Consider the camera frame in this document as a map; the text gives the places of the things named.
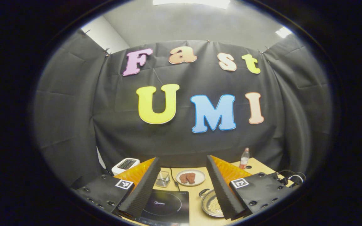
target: black fabric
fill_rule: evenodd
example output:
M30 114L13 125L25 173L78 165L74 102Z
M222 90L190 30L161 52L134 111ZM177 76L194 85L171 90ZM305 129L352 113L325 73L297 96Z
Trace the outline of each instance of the black fabric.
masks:
M326 155L333 124L328 73L294 35L276 43L264 57L280 84L285 108L286 169L311 174Z
M52 56L37 87L36 140L53 172L75 189L103 173L91 112L104 59L104 50L79 30Z
M170 50L190 46L197 56L192 63L171 64ZM153 49L144 66L136 75L122 76L128 58L136 50ZM237 70L222 70L217 54L228 53L234 57ZM260 74L251 73L241 58L251 54L258 59ZM177 111L165 124L148 124L138 114L136 90L155 86L153 110L165 109L164 84L176 83ZM249 101L245 94L261 94L260 105L263 123L252 125ZM224 94L235 96L234 130L193 133L194 95L207 95L214 106ZM153 43L112 54L105 61L96 87L93 121L99 151L108 156L107 167L112 167L126 157L145 161L160 157L162 166L202 167L205 157L215 155L228 162L240 159L245 147L251 155L269 167L276 168L283 156L284 109L280 89L272 69L258 51L240 46L200 40Z

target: wooden table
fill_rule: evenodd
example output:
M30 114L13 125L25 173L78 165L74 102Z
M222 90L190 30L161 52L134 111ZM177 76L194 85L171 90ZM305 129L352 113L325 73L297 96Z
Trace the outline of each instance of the wooden table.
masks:
M240 162L235 162L232 164L234 166L239 166ZM256 160L255 158L250 158L250 160L248 161L248 165L252 166L252 168L245 169L245 171L247 171L248 173L251 173L251 174L256 174L256 173L260 173L260 172L270 174L270 173L275 172L274 170L272 170L271 168L262 164L260 161ZM174 179L175 179L175 176L177 175L177 173L181 172L182 170L186 170L186 169L190 169L190 168L172 168ZM223 225L229 224L231 222L240 220L240 218L236 219L236 220L230 220L230 219L226 220L224 218L211 217L202 210L202 207L201 207L202 198L198 194L200 191L202 191L205 188L213 189L213 185L211 183L210 176L209 176L209 173L207 172L206 167L197 167L197 168L193 168L193 169L197 169L197 170L204 172L206 175L206 179L203 183L201 183L200 185L197 185L197 186L183 186L181 184L179 185L181 191L189 192L189 225L190 226L203 226L203 225L223 226ZM169 168L162 167L161 170L171 173ZM287 186L290 186L292 183L293 182L289 181ZM164 187L154 185L153 189L164 190L164 191L178 191L171 176L170 176L170 184L167 187L164 188ZM138 225L145 226L145 224L142 224L139 222L135 222L132 220L128 220L128 221L131 221L132 223L135 223Z

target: white plate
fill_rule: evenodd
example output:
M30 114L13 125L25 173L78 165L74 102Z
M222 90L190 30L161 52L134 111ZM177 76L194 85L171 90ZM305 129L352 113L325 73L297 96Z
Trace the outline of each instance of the white plate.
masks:
M180 176L181 176L181 174L184 174L184 173L195 173L195 183L192 185L190 185L188 182L186 184L181 183ZM183 186L197 186L206 179L206 176L200 170L189 169L189 170L182 170L181 172L177 173L177 176L175 176L175 179L178 181L179 184L181 184Z

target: pan handle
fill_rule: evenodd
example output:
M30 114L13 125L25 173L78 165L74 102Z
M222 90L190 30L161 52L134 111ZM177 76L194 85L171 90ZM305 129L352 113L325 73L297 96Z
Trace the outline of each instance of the pan handle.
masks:
M203 190L199 193L199 196L201 196L201 197L203 198L202 194L205 193L207 190L210 190L210 189L208 189L208 188L203 189Z

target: letter m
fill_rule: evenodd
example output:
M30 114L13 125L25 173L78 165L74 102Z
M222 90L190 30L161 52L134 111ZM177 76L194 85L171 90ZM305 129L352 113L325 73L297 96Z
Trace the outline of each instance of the letter m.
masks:
M223 95L220 97L217 107L214 108L210 100L205 95L197 95L191 97L191 102L195 104L195 126L192 128L194 133L204 133L207 131L205 119L210 129L215 130L217 124L222 119L219 126L220 130L233 130L236 128L233 116L233 103L235 97L233 95Z

